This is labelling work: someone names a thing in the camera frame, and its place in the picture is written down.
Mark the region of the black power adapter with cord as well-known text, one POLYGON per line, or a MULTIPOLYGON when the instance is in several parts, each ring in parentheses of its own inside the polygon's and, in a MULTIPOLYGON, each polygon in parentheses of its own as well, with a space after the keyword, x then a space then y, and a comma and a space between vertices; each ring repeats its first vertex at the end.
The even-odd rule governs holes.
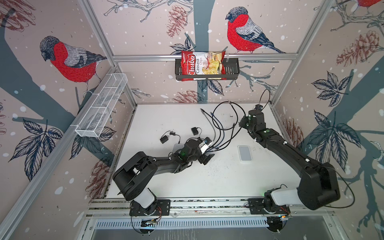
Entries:
POLYGON ((166 131, 160 138, 160 141, 162 144, 164 144, 165 142, 167 142, 169 140, 169 136, 177 136, 179 137, 179 141, 178 143, 180 144, 181 143, 181 136, 176 134, 174 131, 166 131))

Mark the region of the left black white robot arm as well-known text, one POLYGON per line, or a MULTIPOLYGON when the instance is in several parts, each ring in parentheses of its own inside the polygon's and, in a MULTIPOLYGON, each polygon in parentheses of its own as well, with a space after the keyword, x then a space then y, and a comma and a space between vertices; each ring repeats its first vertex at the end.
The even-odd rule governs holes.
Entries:
POLYGON ((190 138, 184 146, 167 157, 151 157, 144 152, 136 153, 113 174, 113 181, 126 201, 134 201, 146 211, 153 213, 157 210, 158 199, 149 188, 148 183, 153 176, 159 174, 177 174, 198 161, 206 165, 213 154, 206 154, 212 144, 208 137, 190 138))

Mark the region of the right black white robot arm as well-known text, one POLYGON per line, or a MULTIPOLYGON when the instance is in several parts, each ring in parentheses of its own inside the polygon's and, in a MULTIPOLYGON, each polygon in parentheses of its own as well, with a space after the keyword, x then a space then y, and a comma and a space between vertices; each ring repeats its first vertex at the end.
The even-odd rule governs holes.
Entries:
POLYGON ((250 110, 239 126, 246 129, 255 142, 279 156, 301 178, 297 188, 276 188, 265 192, 263 204, 266 211, 272 212, 273 208, 285 205, 303 205, 317 210, 340 199, 335 168, 308 157, 278 132, 267 128, 261 105, 250 110))

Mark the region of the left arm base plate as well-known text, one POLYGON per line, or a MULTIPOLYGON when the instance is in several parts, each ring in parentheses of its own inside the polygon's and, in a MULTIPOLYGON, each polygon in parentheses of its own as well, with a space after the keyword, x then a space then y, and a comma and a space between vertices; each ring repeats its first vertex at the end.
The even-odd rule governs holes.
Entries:
POLYGON ((170 200, 155 200, 149 207, 143 208, 138 202, 132 201, 131 217, 168 216, 170 214, 170 200))

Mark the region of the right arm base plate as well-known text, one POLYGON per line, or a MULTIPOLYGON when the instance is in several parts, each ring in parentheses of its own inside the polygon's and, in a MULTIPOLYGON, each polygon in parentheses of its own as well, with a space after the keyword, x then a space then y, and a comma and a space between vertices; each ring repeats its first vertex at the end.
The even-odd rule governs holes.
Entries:
POLYGON ((250 198, 247 201, 246 207, 252 215, 289 215, 291 213, 289 206, 278 206, 269 198, 250 198))

